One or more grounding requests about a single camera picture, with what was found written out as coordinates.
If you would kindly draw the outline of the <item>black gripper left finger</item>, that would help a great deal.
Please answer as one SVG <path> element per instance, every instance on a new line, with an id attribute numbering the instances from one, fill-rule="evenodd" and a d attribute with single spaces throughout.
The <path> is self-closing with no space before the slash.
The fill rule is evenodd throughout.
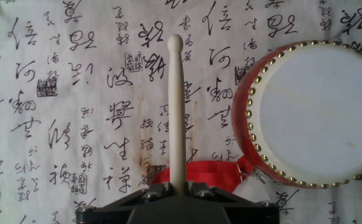
<path id="1" fill-rule="evenodd" d="M 85 205 L 75 210 L 76 223 L 127 223 L 134 209 L 167 198 L 169 183 L 152 184 L 104 207 Z"/>

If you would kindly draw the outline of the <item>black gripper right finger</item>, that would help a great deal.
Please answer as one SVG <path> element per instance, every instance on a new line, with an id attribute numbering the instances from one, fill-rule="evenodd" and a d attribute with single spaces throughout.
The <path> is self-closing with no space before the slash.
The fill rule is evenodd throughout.
<path id="1" fill-rule="evenodd" d="M 280 209 L 273 202 L 252 202 L 204 182 L 188 182 L 193 198 L 187 215 L 193 223 L 279 224 Z"/>

